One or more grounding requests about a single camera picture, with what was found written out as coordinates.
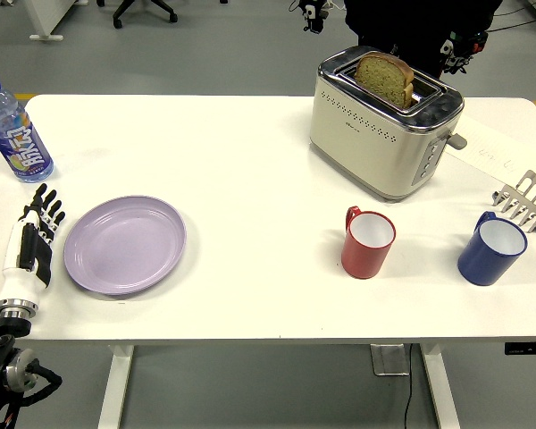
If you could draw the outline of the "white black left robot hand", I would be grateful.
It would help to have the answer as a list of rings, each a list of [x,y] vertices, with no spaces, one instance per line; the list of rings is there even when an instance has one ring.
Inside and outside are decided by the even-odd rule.
[[[38,311],[40,293],[51,282],[52,245],[64,217],[57,191],[40,184],[11,231],[2,270],[0,313]]]

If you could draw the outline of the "person's right hand with tracker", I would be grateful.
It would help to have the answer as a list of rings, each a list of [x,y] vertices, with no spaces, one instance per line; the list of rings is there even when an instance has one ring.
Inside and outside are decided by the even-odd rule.
[[[310,31],[314,34],[320,34],[323,31],[324,21],[329,14],[324,9],[325,5],[326,1],[324,0],[300,0],[298,2],[306,22],[304,31]]]

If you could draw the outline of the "person's left hand with tracker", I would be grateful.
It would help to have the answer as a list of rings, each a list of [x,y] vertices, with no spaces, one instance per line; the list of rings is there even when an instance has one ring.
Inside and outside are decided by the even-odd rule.
[[[486,46],[488,32],[481,31],[469,37],[463,37],[452,31],[440,49],[443,55],[442,72],[456,74],[466,73],[465,67],[473,56]]]

